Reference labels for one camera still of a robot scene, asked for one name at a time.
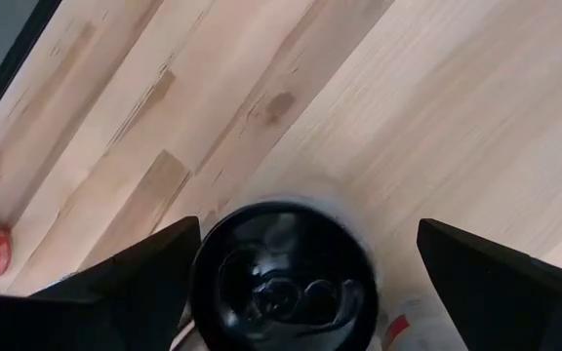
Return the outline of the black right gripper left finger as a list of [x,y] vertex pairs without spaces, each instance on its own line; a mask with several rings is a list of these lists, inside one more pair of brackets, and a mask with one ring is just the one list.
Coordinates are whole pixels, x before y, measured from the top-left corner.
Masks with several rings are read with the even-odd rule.
[[168,351],[200,243],[187,216],[40,292],[0,295],[0,351]]

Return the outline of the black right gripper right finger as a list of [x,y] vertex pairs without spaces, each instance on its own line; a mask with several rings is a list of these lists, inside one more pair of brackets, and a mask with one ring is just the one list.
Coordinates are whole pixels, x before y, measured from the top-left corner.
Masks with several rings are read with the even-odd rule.
[[562,351],[562,268],[431,218],[417,247],[468,351]]

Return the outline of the white Celsius can black lid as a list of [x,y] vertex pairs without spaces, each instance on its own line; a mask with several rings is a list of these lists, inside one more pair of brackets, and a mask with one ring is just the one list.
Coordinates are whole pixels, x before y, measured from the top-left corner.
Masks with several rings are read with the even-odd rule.
[[239,208],[205,236],[190,308],[208,351],[467,351],[433,301],[388,317],[355,224],[306,202]]

